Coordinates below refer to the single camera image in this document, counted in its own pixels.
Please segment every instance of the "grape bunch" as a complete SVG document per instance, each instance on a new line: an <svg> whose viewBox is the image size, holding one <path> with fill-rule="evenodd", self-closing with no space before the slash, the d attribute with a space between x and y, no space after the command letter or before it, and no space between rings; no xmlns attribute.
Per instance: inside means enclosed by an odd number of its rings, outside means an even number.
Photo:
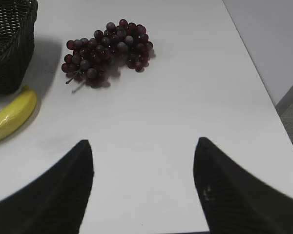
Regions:
<svg viewBox="0 0 293 234"><path fill-rule="evenodd" d="M94 38L69 40L66 46L73 54L64 57L62 71L70 78L93 88L101 87L106 73L115 61L126 59L126 65L142 71L148 63L153 43L149 41L147 30L141 24L128 23L121 19L119 25L110 22L106 30L96 30Z"/></svg>

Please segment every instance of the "table surface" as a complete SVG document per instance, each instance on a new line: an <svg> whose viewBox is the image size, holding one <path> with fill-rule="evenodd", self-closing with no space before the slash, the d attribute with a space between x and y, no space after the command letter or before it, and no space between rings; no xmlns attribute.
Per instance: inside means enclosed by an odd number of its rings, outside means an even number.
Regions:
<svg viewBox="0 0 293 234"><path fill-rule="evenodd" d="M0 200L89 139L95 177L81 234L206 231L192 177L203 136L293 197L293 147L221 0L39 4L23 83L41 102L0 142ZM147 27L156 57L142 73L122 68L109 88L73 95L65 42L121 18ZM0 97L0 109L15 95Z"/></svg>

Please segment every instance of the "yellow banana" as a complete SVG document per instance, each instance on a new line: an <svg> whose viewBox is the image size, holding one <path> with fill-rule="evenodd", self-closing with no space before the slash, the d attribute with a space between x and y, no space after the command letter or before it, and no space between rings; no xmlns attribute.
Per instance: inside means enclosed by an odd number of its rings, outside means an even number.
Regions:
<svg viewBox="0 0 293 234"><path fill-rule="evenodd" d="M29 118L36 104L35 91L24 86L15 99L0 110L0 140L18 129Z"/></svg>

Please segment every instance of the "gray wall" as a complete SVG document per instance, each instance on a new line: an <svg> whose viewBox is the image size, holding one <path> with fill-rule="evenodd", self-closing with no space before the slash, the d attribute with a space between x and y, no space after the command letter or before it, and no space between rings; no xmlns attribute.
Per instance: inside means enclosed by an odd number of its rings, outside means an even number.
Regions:
<svg viewBox="0 0 293 234"><path fill-rule="evenodd" d="M293 99L293 0L223 1L274 105L282 112Z"/></svg>

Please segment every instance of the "black wicker basket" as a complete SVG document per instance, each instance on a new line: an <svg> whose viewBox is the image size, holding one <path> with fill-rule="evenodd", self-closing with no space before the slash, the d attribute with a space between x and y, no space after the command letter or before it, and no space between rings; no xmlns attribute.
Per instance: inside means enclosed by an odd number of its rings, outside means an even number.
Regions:
<svg viewBox="0 0 293 234"><path fill-rule="evenodd" d="M15 92L34 51L36 0L0 0L0 94Z"/></svg>

